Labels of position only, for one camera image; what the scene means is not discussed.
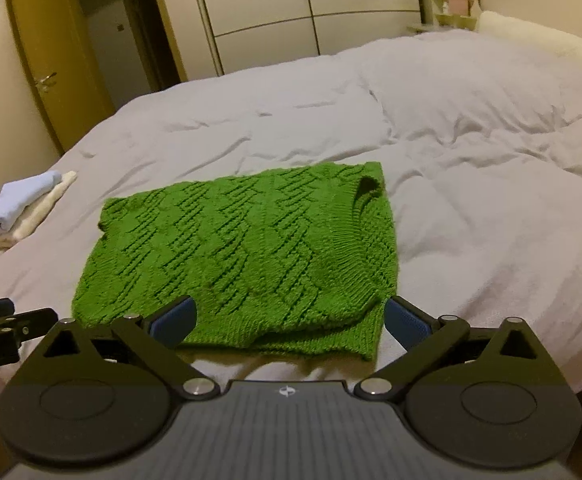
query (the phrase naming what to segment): yellow door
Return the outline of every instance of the yellow door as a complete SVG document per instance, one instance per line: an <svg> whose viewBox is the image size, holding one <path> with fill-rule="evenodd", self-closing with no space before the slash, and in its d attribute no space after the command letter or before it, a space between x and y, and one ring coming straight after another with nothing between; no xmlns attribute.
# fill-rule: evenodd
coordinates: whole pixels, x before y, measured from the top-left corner
<svg viewBox="0 0 582 480"><path fill-rule="evenodd" d="M115 109L79 0L11 0L22 49L65 150Z"/></svg>

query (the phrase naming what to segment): triangular cutout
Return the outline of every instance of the triangular cutout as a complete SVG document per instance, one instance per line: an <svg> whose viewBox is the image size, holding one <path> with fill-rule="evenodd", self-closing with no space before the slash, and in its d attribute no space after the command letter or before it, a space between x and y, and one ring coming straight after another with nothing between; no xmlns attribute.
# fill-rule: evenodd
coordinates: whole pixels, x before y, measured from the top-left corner
<svg viewBox="0 0 582 480"><path fill-rule="evenodd" d="M533 348L531 348L531 345L529 345L524 337L524 334L519 330L511 330L500 354L524 359L535 359L537 357L535 351L533 351Z"/></svg>
<svg viewBox="0 0 582 480"><path fill-rule="evenodd" d="M79 354L80 349L70 330L62 330L51 343L44 357Z"/></svg>

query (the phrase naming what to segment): knit pattern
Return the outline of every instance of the knit pattern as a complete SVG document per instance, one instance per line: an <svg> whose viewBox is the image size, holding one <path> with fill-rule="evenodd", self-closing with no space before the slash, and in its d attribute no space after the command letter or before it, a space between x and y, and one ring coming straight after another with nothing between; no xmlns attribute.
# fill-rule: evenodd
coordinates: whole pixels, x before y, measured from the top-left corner
<svg viewBox="0 0 582 480"><path fill-rule="evenodd" d="M104 204L73 316L148 316L188 294L184 346L375 359L395 293L391 207L378 162L181 182Z"/></svg>

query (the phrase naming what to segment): bed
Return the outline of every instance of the bed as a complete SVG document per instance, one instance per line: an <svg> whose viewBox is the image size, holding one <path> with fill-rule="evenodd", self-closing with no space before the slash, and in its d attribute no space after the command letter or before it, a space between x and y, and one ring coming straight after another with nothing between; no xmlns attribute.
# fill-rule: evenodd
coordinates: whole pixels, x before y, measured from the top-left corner
<svg viewBox="0 0 582 480"><path fill-rule="evenodd" d="M109 197L327 160L382 163L404 298L474 326L525 318L582 390L582 71L462 30L133 100L54 165L78 179L33 235L0 253L0 297L68 317ZM354 384L404 349L385 331L376 362L180 353L222 385ZM0 367L0 392L18 366Z"/></svg>

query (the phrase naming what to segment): metal screw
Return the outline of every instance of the metal screw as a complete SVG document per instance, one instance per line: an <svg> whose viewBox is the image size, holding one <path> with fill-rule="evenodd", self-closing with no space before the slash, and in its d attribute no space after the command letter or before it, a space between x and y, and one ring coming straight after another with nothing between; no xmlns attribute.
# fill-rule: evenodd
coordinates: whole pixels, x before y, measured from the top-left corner
<svg viewBox="0 0 582 480"><path fill-rule="evenodd" d="M389 381L380 377L365 379L360 383L360 388L362 388L362 391L371 395L387 394L391 391L392 387L393 385L389 383Z"/></svg>
<svg viewBox="0 0 582 480"><path fill-rule="evenodd" d="M191 395L206 395L215 389L215 383L206 377L196 377L184 383L183 388L186 393Z"/></svg>

